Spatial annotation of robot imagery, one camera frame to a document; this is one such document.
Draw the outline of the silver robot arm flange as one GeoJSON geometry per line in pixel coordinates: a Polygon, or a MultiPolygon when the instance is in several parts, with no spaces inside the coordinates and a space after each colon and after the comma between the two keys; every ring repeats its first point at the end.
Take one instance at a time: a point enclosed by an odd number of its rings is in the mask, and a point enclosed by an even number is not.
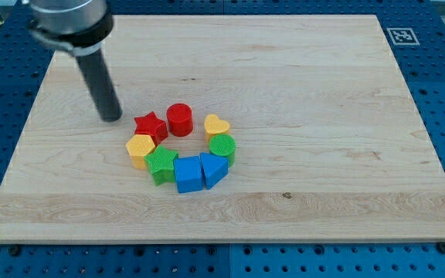
{"type": "Polygon", "coordinates": [[[22,0],[30,10],[30,35],[47,49],[89,56],[111,33],[114,20],[105,0],[22,0]]]}

